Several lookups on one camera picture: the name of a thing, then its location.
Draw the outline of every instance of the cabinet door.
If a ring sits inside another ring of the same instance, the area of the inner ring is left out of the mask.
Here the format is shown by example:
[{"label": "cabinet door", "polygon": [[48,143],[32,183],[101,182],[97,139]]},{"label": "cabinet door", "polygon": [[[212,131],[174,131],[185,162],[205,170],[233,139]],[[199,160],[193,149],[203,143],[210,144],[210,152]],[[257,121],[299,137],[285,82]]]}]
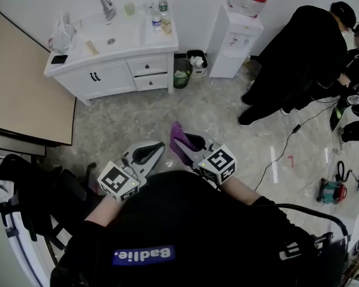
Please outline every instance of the cabinet door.
[{"label": "cabinet door", "polygon": [[63,74],[56,79],[80,100],[136,90],[125,61],[100,63],[89,66],[85,72]]},{"label": "cabinet door", "polygon": [[93,76],[98,80],[102,96],[135,91],[136,85],[125,61],[94,65]]}]

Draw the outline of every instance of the cabinet drawer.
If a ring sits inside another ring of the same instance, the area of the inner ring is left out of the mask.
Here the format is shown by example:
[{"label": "cabinet drawer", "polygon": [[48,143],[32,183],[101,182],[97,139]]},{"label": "cabinet drawer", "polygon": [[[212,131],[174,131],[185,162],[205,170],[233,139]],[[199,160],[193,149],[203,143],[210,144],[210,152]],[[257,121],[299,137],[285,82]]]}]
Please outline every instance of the cabinet drawer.
[{"label": "cabinet drawer", "polygon": [[168,75],[149,75],[147,77],[134,78],[134,83],[138,91],[167,88],[168,87]]},{"label": "cabinet drawer", "polygon": [[166,54],[151,54],[138,59],[127,60],[133,77],[147,74],[158,74],[168,70]]}]

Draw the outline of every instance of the tile floor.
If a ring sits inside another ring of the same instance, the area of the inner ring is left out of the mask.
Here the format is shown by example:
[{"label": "tile floor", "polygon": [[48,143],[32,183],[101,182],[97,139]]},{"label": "tile floor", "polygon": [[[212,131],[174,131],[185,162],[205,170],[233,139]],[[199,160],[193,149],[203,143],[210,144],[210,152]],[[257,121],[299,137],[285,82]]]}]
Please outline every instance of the tile floor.
[{"label": "tile floor", "polygon": [[[156,172],[183,169],[182,162],[168,148],[171,124],[179,121],[189,133],[205,131],[226,144],[238,159],[236,177],[255,188],[264,168],[271,162],[270,148],[274,148],[278,157],[294,127],[332,103],[315,102],[286,117],[277,112],[241,127],[236,117],[247,109],[240,96],[248,84],[247,71],[242,67],[232,80],[208,77],[191,80],[185,89],[175,90],[174,94],[168,94],[167,90],[119,94],[96,99],[90,107],[77,101],[73,145],[49,148],[46,162],[63,165],[76,175],[83,175],[86,166],[93,161],[101,170],[130,144],[157,140],[163,141],[167,148]],[[315,201],[320,178],[332,178],[338,160],[343,160],[347,169],[352,168],[359,174],[359,142],[347,143],[341,155],[332,154],[333,148],[339,148],[339,142],[328,123],[331,111],[323,112],[292,135],[285,155],[275,167],[278,183],[274,183],[273,169],[269,167],[259,193],[278,203],[295,203],[327,213],[335,211],[334,206]],[[347,110],[341,124],[357,119]],[[350,197],[344,203],[351,203],[351,195],[356,194],[355,181],[350,180],[346,185]],[[293,211],[288,212],[288,217],[315,234],[325,233],[330,224]]]}]

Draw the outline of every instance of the plastic bag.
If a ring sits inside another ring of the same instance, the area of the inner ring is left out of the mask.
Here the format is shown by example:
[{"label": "plastic bag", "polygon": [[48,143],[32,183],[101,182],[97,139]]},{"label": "plastic bag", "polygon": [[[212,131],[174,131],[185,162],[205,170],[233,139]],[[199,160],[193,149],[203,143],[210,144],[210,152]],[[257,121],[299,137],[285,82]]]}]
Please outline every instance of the plastic bag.
[{"label": "plastic bag", "polygon": [[69,24],[69,13],[61,13],[53,29],[52,36],[48,40],[48,48],[51,51],[65,54],[75,33],[75,29]]}]

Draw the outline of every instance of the person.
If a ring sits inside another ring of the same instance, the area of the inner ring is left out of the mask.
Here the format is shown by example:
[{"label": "person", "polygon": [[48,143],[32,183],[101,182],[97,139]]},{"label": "person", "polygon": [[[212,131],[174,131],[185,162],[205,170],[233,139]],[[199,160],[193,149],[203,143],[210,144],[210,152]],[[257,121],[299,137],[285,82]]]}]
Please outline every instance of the person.
[{"label": "person", "polygon": [[70,239],[50,286],[295,286],[314,263],[279,253],[297,243],[305,256],[314,238],[233,176],[221,190],[171,171],[123,203],[106,196]]},{"label": "person", "polygon": [[313,82],[331,87],[345,65],[347,46],[341,33],[355,23],[354,10],[344,2],[332,3],[330,11],[309,5],[298,8],[259,55],[262,68],[242,96],[243,103],[252,106],[239,116],[238,123],[251,124],[293,107]]},{"label": "person", "polygon": [[349,141],[359,141],[359,121],[339,128],[340,148],[343,150],[344,144]]},{"label": "person", "polygon": [[354,29],[355,49],[349,50],[346,58],[346,69],[333,84],[332,87],[324,89],[319,84],[313,84],[308,93],[301,97],[296,103],[295,109],[301,110],[314,100],[327,97],[351,96],[359,92],[359,25]]}]

